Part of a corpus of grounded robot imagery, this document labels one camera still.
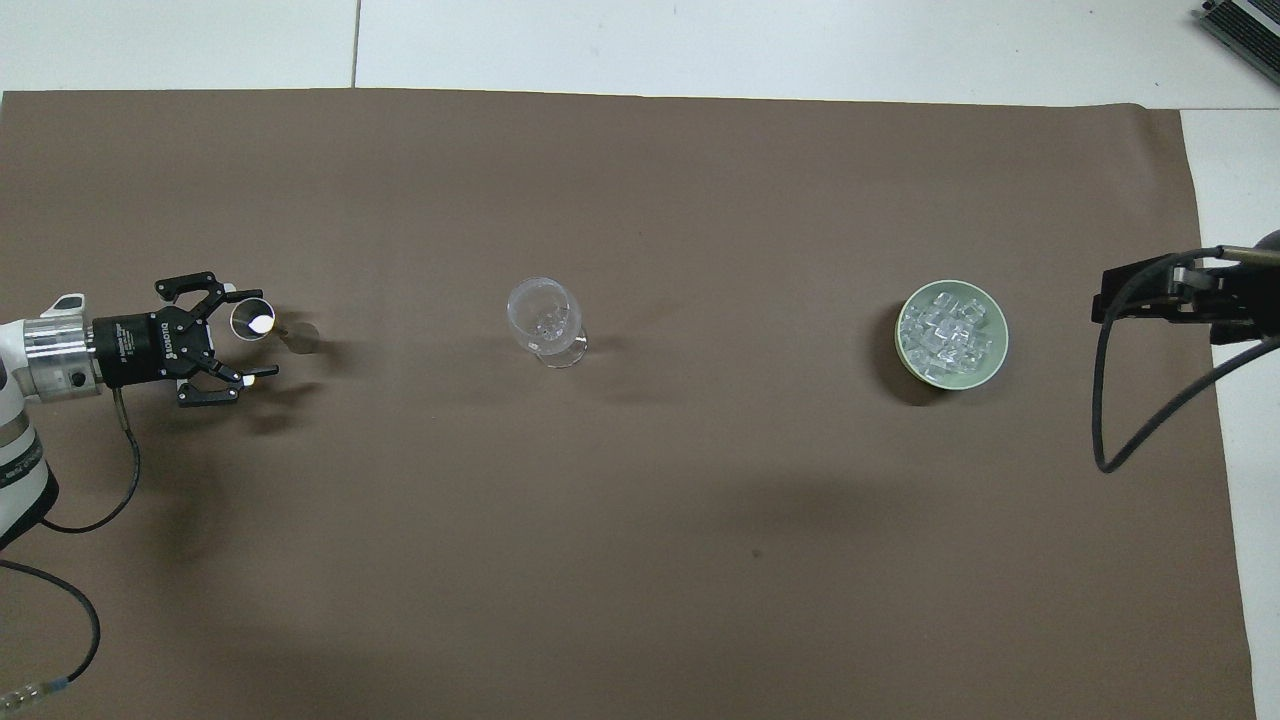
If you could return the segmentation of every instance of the cable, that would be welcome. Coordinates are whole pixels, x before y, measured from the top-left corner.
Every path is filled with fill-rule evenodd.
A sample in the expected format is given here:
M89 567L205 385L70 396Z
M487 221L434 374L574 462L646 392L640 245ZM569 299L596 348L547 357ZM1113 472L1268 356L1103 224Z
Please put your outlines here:
M1102 470L1103 473L1115 471L1117 468L1120 468L1120 465L1124 465L1125 460L1128 460L1129 456L1133 455L1135 450L1138 450L1138 446L1146 442L1147 438L1151 437L1153 432L1156 432L1156 428L1158 428L1174 413L1181 409L1183 405L1187 405L1187 402L1190 398L1196 397L1204 388L1222 379L1231 372L1252 363L1253 360L1257 360L1258 357L1262 357L1263 355L1271 352L1272 350L1280 348L1280 336L1265 338L1260 345L1251 347L1249 350L1245 350L1244 352L1236 355L1235 357L1228 360L1226 363L1222 363L1217 368L1213 368L1208 373L1201 375L1198 379L1196 379L1196 382L1187 386L1181 392L1175 395L1172 400L1166 402L1164 407L1157 410L1156 414L1151 416L1151 419L1148 419L1140 428L1138 428L1138 432L1134 433L1132 438L1129 438L1129 442L1124 443L1120 451L1116 452L1115 457L1112 457L1111 460L1106 459L1106 452L1103 451L1102 447L1102 378L1103 378L1103 372L1106 370L1107 342L1111 338L1111 325L1115 324L1116 319L1120 316L1120 313L1125 310L1125 302L1129 300L1129 296L1133 295L1134 290L1137 290L1137 287L1143 282L1156 277L1161 272L1167 270L1174 265L1185 263L1188 260L1198 260L1201 258L1221 258L1221 256L1222 256L1221 247L1207 247L1203 250L1190 250L1187 252L1179 252L1176 255L1169 255L1161 258L1160 260L1156 260L1151 265L1147 265L1146 268L1135 273L1132 278L1129 278L1129 282L1126 282L1124 286L1120 287L1120 291L1116 293L1115 299L1111 301L1111 305L1107 307L1106 316L1103 316L1102 319L1102 329L1098 332L1098 351L1093 359L1093 407L1092 407L1093 461L1097 464L1098 470Z
M129 427L129 414L124 410L124 397L120 395L120 388L111 388L111 397L115 398L115 419L120 423L120 429L124 430L124 437L129 441L129 450L133 451L133 479L129 482L129 489L124 493L124 500L106 514L105 518L93 523L91 525L84 525L81 528L67 528L49 520L47 518L41 518L40 524L49 528L50 530L58 530L59 533L79 534L87 533L90 530L96 530L102 525L110 523L116 515L124 510L124 506L133 500L133 492L138 489L138 479L142 477L142 451L138 450L138 439L133 437L133 429Z
M88 597L86 597L84 593L82 593L79 591L79 588L77 588L76 585L73 585L73 584L68 583L67 580L59 578L58 575L51 575L49 573L45 573L44 570L38 570L38 569L31 568L28 565L22 565L19 562L12 562L9 560L0 560L0 568L8 568L9 570L17 570L18 573L26 573L27 575L32 575L35 578L40 578L41 580L52 583L52 584L58 585L59 588L61 588L61 589L67 591L68 593L70 593L72 597L74 597L77 601L79 601L79 603L84 607L84 612L88 614L90 626L93 630L93 639L92 639L92 642L88 646L88 652L84 653L84 660L81 660L81 664L79 664L78 667L76 667L74 670L72 670L70 673L68 673L64 678L59 678L58 680L54 680L54 683L58 683L59 680L65 682L65 683L74 682L76 678L79 678L81 674L84 673L84 669L88 667L88 664L93 661L93 656L97 655L97 644L102 639L102 625L97 620L97 611L93 610L93 603L88 601Z

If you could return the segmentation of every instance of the white floor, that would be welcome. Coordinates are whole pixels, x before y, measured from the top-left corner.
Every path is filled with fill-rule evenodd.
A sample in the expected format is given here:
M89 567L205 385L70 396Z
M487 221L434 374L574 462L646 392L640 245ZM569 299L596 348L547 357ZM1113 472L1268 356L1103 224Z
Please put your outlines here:
M1197 4L0 0L0 91L355 85L1139 102L1185 110L1204 243L1253 245L1280 228L1280 87L1198 29ZM1219 387L1265 720L1280 720L1280 443L1266 432L1280 423L1277 380L1280 357L1267 357Z

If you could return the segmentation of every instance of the green bowl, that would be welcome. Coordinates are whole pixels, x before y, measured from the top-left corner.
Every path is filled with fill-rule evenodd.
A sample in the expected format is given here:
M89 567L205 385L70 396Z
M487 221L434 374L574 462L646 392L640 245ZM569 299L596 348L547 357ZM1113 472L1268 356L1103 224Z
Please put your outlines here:
M943 291L955 295L960 302L977 299L987 306L987 324L982 327L982 332L991 336L991 352L982 359L974 373L951 373L932 379L924 377L906 361L906 351L902 350L902 338L899 331L902 328L902 315L908 307L914 305L923 309ZM1009 322L1005 320L1005 311L1000 309L1000 304L980 287L964 281L934 281L911 293L911 297L902 304L902 309L897 313L897 322L893 323L893 347L897 347L897 357L902 361L902 366L920 382L942 389L969 389L989 380L1005 364L1005 356L1009 355Z

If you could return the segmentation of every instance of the glass base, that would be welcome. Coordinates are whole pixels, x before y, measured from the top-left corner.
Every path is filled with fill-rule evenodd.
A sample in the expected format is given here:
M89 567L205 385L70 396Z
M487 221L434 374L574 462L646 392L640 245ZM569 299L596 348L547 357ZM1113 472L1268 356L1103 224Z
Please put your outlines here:
M543 361L543 365L548 368L568 368L582 359L586 355L586 328L584 327L579 331L577 337L573 338L573 345L568 346L556 355L536 355L535 356Z

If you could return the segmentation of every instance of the brown cloth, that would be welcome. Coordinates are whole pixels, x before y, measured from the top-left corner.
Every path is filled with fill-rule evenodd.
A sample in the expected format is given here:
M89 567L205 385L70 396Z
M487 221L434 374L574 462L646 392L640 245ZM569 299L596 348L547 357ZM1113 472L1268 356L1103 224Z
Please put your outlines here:
M142 489L5 551L102 651L41 717L1251 717L1212 393L1089 451L1103 269L1197 247L1179 118L434 91L6 94L0 318L261 287L325 345L234 406L125 389ZM543 368L545 274L590 350ZM919 286L1009 316L988 384L892 350ZM1208 368L1117 325L1108 439ZM108 397L36 407L88 523ZM3 687L87 630L0 575Z

